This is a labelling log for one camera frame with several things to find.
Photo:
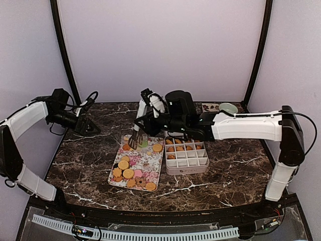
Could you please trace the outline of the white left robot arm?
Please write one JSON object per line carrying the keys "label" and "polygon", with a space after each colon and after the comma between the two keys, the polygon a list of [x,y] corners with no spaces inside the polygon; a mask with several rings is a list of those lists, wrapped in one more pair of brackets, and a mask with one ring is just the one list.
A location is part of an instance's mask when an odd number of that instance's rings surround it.
{"label": "white left robot arm", "polygon": [[62,88],[54,89],[51,95],[39,96],[1,121],[1,176],[7,186],[19,187],[31,196],[52,202],[51,211],[60,219],[71,214],[71,208],[63,201],[64,192],[44,180],[35,167],[29,168],[31,159],[40,163],[49,155],[42,148],[48,135],[44,128],[53,125],[72,130],[82,137],[100,133],[100,128],[85,112],[95,103],[98,92],[91,93],[81,104],[76,104],[71,95]]}

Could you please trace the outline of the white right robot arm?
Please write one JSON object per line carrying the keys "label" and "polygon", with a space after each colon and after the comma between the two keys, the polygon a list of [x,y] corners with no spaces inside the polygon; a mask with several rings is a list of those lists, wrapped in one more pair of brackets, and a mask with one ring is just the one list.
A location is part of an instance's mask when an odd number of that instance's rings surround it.
{"label": "white right robot arm", "polygon": [[231,114],[225,110],[198,114],[189,92],[175,90],[162,98],[145,89],[134,120],[129,145],[136,149],[142,135],[156,136],[161,131],[181,133],[198,141],[225,139],[260,139],[280,143],[280,154],[265,188],[265,199],[256,206],[256,214],[268,217],[295,170],[303,163],[309,149],[304,148],[303,130],[297,113],[288,105],[266,113]]}

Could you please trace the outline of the large embossed round biscuit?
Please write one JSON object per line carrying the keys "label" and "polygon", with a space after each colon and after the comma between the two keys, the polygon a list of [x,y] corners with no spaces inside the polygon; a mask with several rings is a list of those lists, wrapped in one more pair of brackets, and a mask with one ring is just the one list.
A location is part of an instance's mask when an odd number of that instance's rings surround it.
{"label": "large embossed round biscuit", "polygon": [[126,169],[129,168],[129,163],[126,160],[121,160],[118,163],[118,168],[121,169],[121,170],[126,170]]}

